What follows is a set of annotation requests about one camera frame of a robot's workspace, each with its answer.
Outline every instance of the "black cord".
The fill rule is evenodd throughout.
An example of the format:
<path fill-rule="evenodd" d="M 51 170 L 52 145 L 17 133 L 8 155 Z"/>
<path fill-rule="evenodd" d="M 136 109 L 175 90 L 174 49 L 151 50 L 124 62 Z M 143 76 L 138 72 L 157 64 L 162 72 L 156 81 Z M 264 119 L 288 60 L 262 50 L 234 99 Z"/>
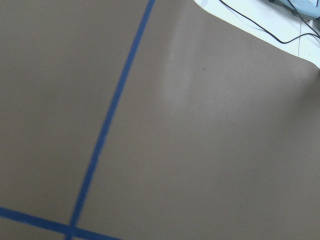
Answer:
<path fill-rule="evenodd" d="M 303 17 L 300 15 L 300 13 L 299 13 L 298 10 L 296 9 L 296 7 L 292 4 L 292 2 L 291 2 L 290 0 L 287 0 L 287 1 L 288 1 L 288 3 L 291 5 L 291 7 L 293 7 L 295 13 L 298 14 L 298 16 L 300 17 L 300 19 L 305 23 L 305 25 L 307 25 L 308 28 L 310 28 L 312 31 L 314 31 L 315 34 L 320 38 L 319 33 L 317 33 L 317 31 L 314 30 L 314 29 L 303 19 Z"/>
<path fill-rule="evenodd" d="M 302 35 L 300 35 L 300 36 L 297 36 L 297 37 L 295 37 L 294 39 L 291 39 L 290 41 L 281 41 L 279 38 L 277 38 L 275 35 L 273 35 L 271 32 L 269 32 L 269 31 L 268 31 L 267 29 L 265 29 L 263 26 L 259 25 L 258 23 L 256 23 L 256 22 L 253 21 L 252 19 L 250 19 L 249 17 L 243 15 L 241 12 L 238 12 L 237 10 L 235 10 L 234 8 L 232 8 L 231 6 L 229 6 L 228 4 L 226 4 L 224 1 L 222 1 L 222 0 L 219 0 L 219 1 L 220 1 L 223 5 L 225 5 L 225 6 L 228 7 L 229 9 L 231 9 L 232 11 L 236 12 L 237 14 L 241 15 L 242 17 L 248 19 L 249 21 L 251 21 L 252 23 L 254 23 L 255 25 L 257 25 L 259 28 L 261 28 L 262 30 L 264 30 L 267 34 L 269 34 L 271 37 L 273 37 L 275 40 L 277 40 L 277 41 L 278 41 L 279 43 L 281 43 L 281 44 L 291 43 L 291 42 L 293 42 L 294 40 L 297 40 L 297 39 L 299 39 L 299 38 L 301 38 L 301 37 L 303 37 L 303 36 L 306 36 L 306 35 L 314 36 L 314 37 L 320 39 L 319 34 L 303 20 L 303 18 L 301 17 L 301 15 L 298 13 L 297 9 L 295 8 L 295 6 L 293 6 L 293 7 L 294 7 L 294 10 L 298 13 L 299 17 L 303 20 L 303 22 L 304 22 L 305 24 L 308 25 L 308 27 L 310 27 L 313 31 L 315 31 L 317 35 L 308 32 L 308 33 L 304 33 L 304 34 L 302 34 Z"/>

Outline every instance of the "gray device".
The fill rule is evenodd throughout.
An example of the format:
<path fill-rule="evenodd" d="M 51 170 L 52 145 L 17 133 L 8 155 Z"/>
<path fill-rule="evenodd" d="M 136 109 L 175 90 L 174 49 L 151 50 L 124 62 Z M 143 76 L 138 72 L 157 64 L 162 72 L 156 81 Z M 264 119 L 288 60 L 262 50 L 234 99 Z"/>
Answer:
<path fill-rule="evenodd" d="M 320 0 L 290 0 L 301 16 L 308 20 L 320 18 Z M 270 0 L 278 5 L 286 6 L 294 11 L 288 0 Z"/>

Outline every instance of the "blue tape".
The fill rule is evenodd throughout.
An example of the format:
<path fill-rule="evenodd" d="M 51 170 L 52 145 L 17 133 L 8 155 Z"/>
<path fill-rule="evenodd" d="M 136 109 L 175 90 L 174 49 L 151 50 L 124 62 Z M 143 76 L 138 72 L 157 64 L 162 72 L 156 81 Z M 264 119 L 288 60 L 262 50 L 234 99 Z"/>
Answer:
<path fill-rule="evenodd" d="M 99 137 L 97 139 L 97 142 L 96 142 L 96 145 L 95 145 L 95 148 L 94 148 L 94 151 L 93 151 L 90 163 L 89 163 L 89 166 L 87 168 L 84 180 L 82 182 L 80 193 L 79 193 L 78 198 L 76 200 L 76 204 L 75 204 L 73 214 L 72 214 L 72 217 L 70 219 L 70 224 L 69 224 L 71 228 L 75 228 L 78 221 L 79 221 L 79 217 L 82 212 L 82 209 L 83 209 L 83 206 L 84 206 L 87 194 L 88 194 L 88 190 L 90 188 L 90 184 L 91 184 L 94 172 L 97 167 L 99 156 L 100 156 L 101 151 L 104 147 L 111 122 L 112 122 L 113 117 L 115 115 L 121 94 L 123 92 L 125 83 L 127 81 L 128 75 L 129 75 L 129 71 L 131 69 L 132 63 L 133 63 L 135 55 L 137 53 L 139 43 L 141 41 L 144 30 L 146 28 L 146 25 L 147 25 L 147 22 L 148 22 L 148 19 L 149 19 L 149 16 L 150 16 L 150 13 L 152 11 L 152 8 L 153 8 L 155 1 L 156 0 L 149 0 L 147 3 L 147 6 L 146 6 L 144 14 L 142 16 L 141 22 L 139 24 L 138 30 L 137 30 L 136 35 L 134 37 L 131 49 L 130 49 L 129 54 L 127 56 L 127 59 L 125 61 L 124 67 L 122 69 L 122 73 L 120 75 L 118 84 L 117 84 L 115 92 L 113 94 L 111 104 L 109 106 L 108 112 L 107 112 L 105 120 L 103 122 Z M 71 240 L 71 239 L 72 239 L 72 235 L 67 235 L 65 237 L 65 240 Z"/>
<path fill-rule="evenodd" d="M 74 235 L 77 238 L 87 239 L 87 240 L 119 240 L 111 236 L 102 235 L 92 231 L 83 230 L 77 227 L 70 227 L 68 225 L 49 221 L 40 217 L 28 215 L 22 212 L 10 210 L 4 207 L 0 207 L 0 217 L 17 221 L 23 224 L 29 224 L 34 227 L 50 230 L 53 232 L 65 234 L 65 235 Z"/>

